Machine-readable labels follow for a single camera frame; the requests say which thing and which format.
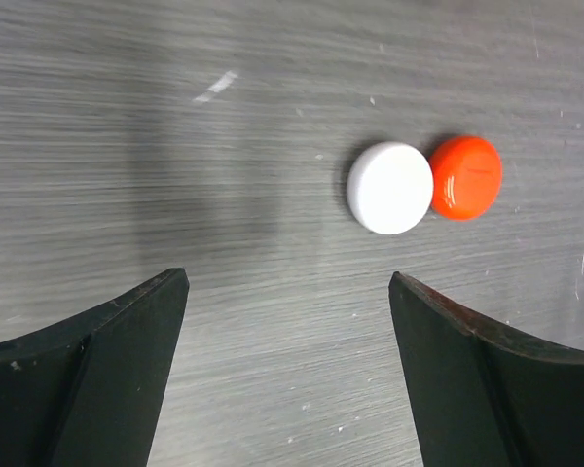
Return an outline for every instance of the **white speck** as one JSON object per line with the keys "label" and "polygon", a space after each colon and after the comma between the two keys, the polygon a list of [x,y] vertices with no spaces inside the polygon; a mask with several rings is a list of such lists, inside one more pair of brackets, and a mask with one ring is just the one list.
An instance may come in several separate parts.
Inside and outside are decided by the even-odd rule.
{"label": "white speck", "polygon": [[211,85],[206,92],[198,97],[195,97],[193,102],[204,103],[210,101],[216,94],[222,90],[226,90],[236,78],[237,73],[235,71],[228,71],[223,76],[221,76],[216,83]]}
{"label": "white speck", "polygon": [[534,15],[532,14],[532,0],[529,0],[529,22],[532,25],[532,41],[534,42],[536,58],[538,59],[538,42],[536,42],[536,27],[534,26]]}

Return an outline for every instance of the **white scratch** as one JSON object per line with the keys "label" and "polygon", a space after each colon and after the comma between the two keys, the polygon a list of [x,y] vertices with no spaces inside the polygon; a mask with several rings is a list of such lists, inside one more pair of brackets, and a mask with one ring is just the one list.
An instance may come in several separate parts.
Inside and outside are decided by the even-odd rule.
{"label": "white scratch", "polygon": [[212,98],[219,92],[226,90],[237,78],[237,73],[235,71],[228,71],[223,76],[221,76],[216,83],[211,85],[206,92],[202,95],[195,97],[193,102],[204,103],[212,100]]}
{"label": "white scratch", "polygon": [[529,23],[532,26],[532,41],[536,50],[536,59],[538,59],[538,42],[536,41],[536,27],[534,26],[534,14],[532,13],[532,1],[529,0]]}
{"label": "white scratch", "polygon": [[510,163],[513,166],[513,169],[515,170],[515,176],[519,178],[519,168],[517,167],[517,163],[515,161],[511,161]]}

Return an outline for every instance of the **plastic cap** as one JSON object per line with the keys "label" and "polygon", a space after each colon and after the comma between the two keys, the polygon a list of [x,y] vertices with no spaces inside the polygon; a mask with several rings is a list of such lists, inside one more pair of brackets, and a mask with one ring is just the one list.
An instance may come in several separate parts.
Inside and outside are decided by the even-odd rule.
{"label": "plastic cap", "polygon": [[430,158],[430,167],[435,182],[432,208],[448,219],[475,219],[499,194],[502,161],[493,145],[477,136],[445,142]]}
{"label": "plastic cap", "polygon": [[366,229],[401,234],[428,211],[432,187],[432,172],[420,151],[403,143],[382,143],[355,161],[348,175],[348,205]]}

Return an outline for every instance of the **gray wooden surface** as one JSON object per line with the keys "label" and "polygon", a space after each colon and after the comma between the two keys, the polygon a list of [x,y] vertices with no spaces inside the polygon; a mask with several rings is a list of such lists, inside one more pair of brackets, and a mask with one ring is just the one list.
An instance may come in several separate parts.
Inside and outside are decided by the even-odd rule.
{"label": "gray wooden surface", "polygon": [[[349,217],[360,148],[455,132],[485,217]],[[0,341],[171,266],[150,465],[421,465],[395,270],[584,348],[584,0],[0,0]]]}

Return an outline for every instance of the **white bottle cap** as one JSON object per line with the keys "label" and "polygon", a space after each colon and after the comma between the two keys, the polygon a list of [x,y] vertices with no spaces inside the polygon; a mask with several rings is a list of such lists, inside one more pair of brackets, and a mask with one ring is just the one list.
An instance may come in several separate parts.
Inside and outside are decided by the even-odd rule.
{"label": "white bottle cap", "polygon": [[401,234],[415,227],[432,200],[430,165],[408,144],[381,143],[365,151],[348,175],[348,205],[366,229]]}

